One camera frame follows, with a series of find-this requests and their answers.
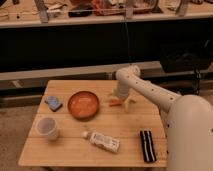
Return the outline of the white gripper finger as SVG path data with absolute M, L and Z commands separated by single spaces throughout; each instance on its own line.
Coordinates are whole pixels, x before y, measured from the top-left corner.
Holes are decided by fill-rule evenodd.
M 111 99 L 116 99 L 116 95 L 114 93 L 114 91 L 111 91 L 110 93 L 107 94 L 107 97 L 108 97 L 108 100 L 111 100 Z
M 134 99 L 127 98 L 126 100 L 123 101 L 122 106 L 124 107 L 124 111 L 128 112 L 129 111 L 129 106 L 131 103 L 136 103 Z

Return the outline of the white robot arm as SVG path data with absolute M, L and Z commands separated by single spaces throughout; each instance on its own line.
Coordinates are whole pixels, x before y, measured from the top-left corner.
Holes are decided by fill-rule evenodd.
M 166 171 L 213 171 L 213 106 L 198 95 L 180 95 L 140 78 L 137 65 L 116 71 L 113 94 L 134 89 L 168 114 Z

